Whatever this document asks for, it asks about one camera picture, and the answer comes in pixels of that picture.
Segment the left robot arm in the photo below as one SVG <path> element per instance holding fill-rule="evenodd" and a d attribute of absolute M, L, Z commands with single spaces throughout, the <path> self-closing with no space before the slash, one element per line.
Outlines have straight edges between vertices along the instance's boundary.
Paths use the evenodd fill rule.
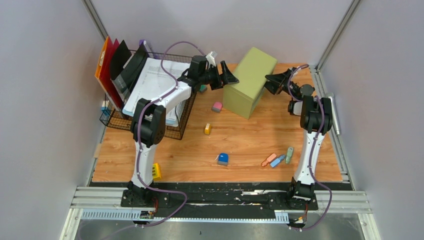
<path fill-rule="evenodd" d="M 123 112 L 132 116 L 135 142 L 131 181 L 123 191 L 121 206 L 149 207 L 153 201 L 154 158 L 166 133 L 167 114 L 189 99 L 202 85 L 212 90 L 239 83 L 225 61 L 218 68 L 212 55 L 195 55 L 190 63 L 147 58 Z"/>

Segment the yellow eraser block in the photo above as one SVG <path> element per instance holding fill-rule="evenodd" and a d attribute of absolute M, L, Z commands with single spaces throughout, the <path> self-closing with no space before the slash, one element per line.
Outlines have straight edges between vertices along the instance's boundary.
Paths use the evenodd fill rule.
<path fill-rule="evenodd" d="M 205 134 L 205 135 L 210 135 L 210 134 L 211 134 L 211 129 L 212 129 L 211 124 L 210 124 L 210 123 L 207 123 L 207 124 L 205 125 L 205 128 L 204 128 L 204 134 Z"/>

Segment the black folder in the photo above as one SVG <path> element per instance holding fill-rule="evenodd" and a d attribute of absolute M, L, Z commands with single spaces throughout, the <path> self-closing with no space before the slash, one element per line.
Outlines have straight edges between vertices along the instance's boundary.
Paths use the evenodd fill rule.
<path fill-rule="evenodd" d="M 135 80 L 138 69 L 141 66 L 142 57 L 147 53 L 143 46 L 137 50 L 130 50 L 124 40 L 114 40 L 114 54 L 110 62 L 111 80 L 123 102 L 130 95 L 130 87 Z"/>

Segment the orange folder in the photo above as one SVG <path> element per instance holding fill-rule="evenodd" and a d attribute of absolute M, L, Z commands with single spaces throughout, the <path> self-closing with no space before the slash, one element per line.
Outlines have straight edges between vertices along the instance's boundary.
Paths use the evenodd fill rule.
<path fill-rule="evenodd" d="M 111 91 L 111 82 L 110 82 L 110 60 L 112 57 L 112 51 L 113 51 L 113 43 L 111 41 L 111 38 L 109 36 L 106 37 L 106 40 L 103 44 L 103 47 L 101 49 L 98 63 L 96 66 L 95 71 L 95 78 L 97 79 L 97 82 L 100 84 L 101 88 L 103 89 L 104 93 L 108 98 L 111 98 L 110 91 Z"/>

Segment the red folder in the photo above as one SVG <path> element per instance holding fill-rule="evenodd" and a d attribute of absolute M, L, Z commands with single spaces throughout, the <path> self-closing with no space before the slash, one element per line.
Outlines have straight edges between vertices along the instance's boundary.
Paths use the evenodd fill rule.
<path fill-rule="evenodd" d="M 115 53 L 116 48 L 114 47 L 113 44 L 113 50 L 112 50 L 112 56 Z M 110 63 L 109 63 L 109 74 L 110 74 L 110 82 L 111 82 L 111 89 L 110 89 L 110 98 L 109 101 L 112 103 L 112 106 L 117 110 L 117 111 L 122 111 L 122 108 L 124 106 L 124 103 L 121 99 L 121 97 L 119 96 L 119 93 L 115 87 L 115 85 L 113 84 L 112 80 L 111 80 L 111 73 L 110 73 L 110 64 L 111 64 L 111 60 L 112 60 L 112 56 L 110 59 Z"/>

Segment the blue clipboard with papers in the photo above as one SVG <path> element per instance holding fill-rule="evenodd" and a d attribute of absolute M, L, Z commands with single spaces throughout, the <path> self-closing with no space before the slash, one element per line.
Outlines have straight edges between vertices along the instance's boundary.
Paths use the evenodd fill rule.
<path fill-rule="evenodd" d="M 179 78 L 189 66 L 189 63 L 147 58 L 122 113 L 132 117 L 140 99 L 153 101 L 162 97 L 176 86 L 174 77 Z M 177 127 L 182 123 L 185 103 L 191 94 L 192 88 L 180 81 L 176 90 L 156 103 L 166 108 L 165 124 L 167 126 Z"/>

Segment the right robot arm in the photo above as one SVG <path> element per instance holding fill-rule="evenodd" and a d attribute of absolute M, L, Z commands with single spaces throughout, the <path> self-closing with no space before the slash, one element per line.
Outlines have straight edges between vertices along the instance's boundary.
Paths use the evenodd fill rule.
<path fill-rule="evenodd" d="M 293 82 L 300 70 L 307 68 L 304 64 L 288 68 L 285 72 L 265 76 L 264 87 L 273 95 L 285 92 L 290 95 L 287 111 L 300 117 L 303 129 L 303 144 L 297 170 L 292 177 L 285 203 L 291 209 L 306 207 L 315 197 L 318 180 L 315 176 L 319 151 L 324 138 L 332 129 L 333 113 L 330 98 L 313 96 L 315 88 L 310 84 L 301 86 Z"/>

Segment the blue highlighter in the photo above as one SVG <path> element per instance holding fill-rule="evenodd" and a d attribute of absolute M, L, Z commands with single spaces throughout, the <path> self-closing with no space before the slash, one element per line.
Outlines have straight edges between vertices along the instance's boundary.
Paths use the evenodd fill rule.
<path fill-rule="evenodd" d="M 278 157 L 276 157 L 274 160 L 272 160 L 271 162 L 270 162 L 270 167 L 271 168 L 275 168 L 276 166 L 278 166 L 284 159 L 286 158 L 286 155 L 285 154 L 282 154 L 282 155 L 280 155 L 280 156 L 278 156 Z"/>

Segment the pink eraser block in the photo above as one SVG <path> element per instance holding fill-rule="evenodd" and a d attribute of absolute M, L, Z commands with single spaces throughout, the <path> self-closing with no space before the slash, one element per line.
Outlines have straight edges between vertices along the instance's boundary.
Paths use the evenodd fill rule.
<path fill-rule="evenodd" d="M 222 107 L 223 107 L 223 104 L 222 104 L 221 102 L 219 102 L 219 101 L 216 101 L 216 102 L 212 105 L 211 110 L 212 110 L 213 112 L 215 112 L 215 113 L 220 113 L 220 112 L 222 111 Z"/>

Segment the green eraser block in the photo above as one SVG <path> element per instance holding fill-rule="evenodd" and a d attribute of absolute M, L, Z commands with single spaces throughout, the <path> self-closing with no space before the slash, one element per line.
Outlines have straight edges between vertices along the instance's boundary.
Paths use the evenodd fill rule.
<path fill-rule="evenodd" d="M 199 93 L 204 93 L 208 90 L 208 87 L 206 85 L 201 85 L 198 92 Z"/>

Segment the green drawer cabinet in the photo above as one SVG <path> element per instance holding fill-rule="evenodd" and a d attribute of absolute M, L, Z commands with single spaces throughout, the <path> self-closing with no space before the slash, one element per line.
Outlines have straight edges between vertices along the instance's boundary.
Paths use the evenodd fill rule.
<path fill-rule="evenodd" d="M 265 76 L 273 73 L 277 63 L 275 57 L 252 47 L 233 71 L 239 83 L 224 87 L 224 109 L 249 119 L 263 95 Z"/>

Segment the orange highlighter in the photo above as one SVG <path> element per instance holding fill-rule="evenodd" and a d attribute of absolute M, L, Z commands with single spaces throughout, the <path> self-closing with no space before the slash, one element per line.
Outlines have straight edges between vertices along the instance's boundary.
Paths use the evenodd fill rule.
<path fill-rule="evenodd" d="M 268 164 L 270 164 L 275 158 L 277 157 L 277 155 L 275 153 L 270 154 L 262 163 L 261 166 L 265 167 Z"/>

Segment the blue stamp block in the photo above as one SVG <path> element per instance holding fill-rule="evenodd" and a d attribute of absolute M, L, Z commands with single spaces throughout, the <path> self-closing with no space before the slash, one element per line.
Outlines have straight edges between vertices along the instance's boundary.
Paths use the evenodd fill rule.
<path fill-rule="evenodd" d="M 229 155 L 227 153 L 220 153 L 217 156 L 217 164 L 227 166 L 229 164 Z"/>

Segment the black wire basket organizer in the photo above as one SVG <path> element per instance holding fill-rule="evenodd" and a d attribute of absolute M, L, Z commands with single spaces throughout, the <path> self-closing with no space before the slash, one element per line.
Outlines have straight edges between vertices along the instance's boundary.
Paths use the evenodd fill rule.
<path fill-rule="evenodd" d="M 183 55 L 148 52 L 146 53 L 145 58 L 142 62 L 143 67 L 145 66 L 147 58 L 159 59 L 161 61 L 168 60 L 168 61 L 174 61 L 179 63 L 189 63 L 189 64 L 192 59 L 189 56 L 183 56 Z M 177 127 L 168 126 L 165 124 L 165 133 L 164 133 L 165 137 L 171 138 L 171 139 L 177 139 L 177 140 L 181 140 L 183 138 L 196 95 L 197 94 L 193 92 L 191 89 L 191 96 L 189 99 L 186 100 L 186 103 L 182 112 L 182 123 L 178 125 Z M 105 116 L 101 114 L 99 119 L 100 122 L 102 122 L 105 126 L 110 128 L 130 131 L 132 126 L 133 116 L 126 115 L 122 111 L 116 110 L 111 103 L 108 104 L 108 107 L 110 108 L 110 116 Z"/>

